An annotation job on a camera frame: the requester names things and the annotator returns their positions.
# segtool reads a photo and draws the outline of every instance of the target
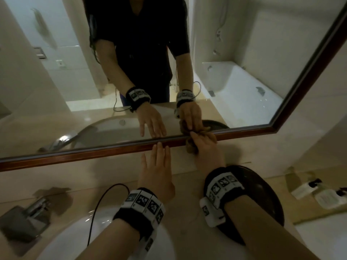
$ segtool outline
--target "bathtub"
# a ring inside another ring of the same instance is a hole
[[[230,128],[270,122],[283,101],[280,96],[234,62],[202,64],[204,72],[195,80]]]

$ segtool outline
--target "chrome faucet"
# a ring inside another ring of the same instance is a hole
[[[41,198],[27,208],[15,206],[0,217],[0,230],[7,240],[31,243],[50,225],[50,202]]]

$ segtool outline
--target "mirror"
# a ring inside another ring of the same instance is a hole
[[[346,1],[0,0],[0,158],[269,125]]]

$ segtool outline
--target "wall outlet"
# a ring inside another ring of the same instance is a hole
[[[55,62],[57,63],[59,68],[66,68],[66,64],[63,60],[56,60]]]

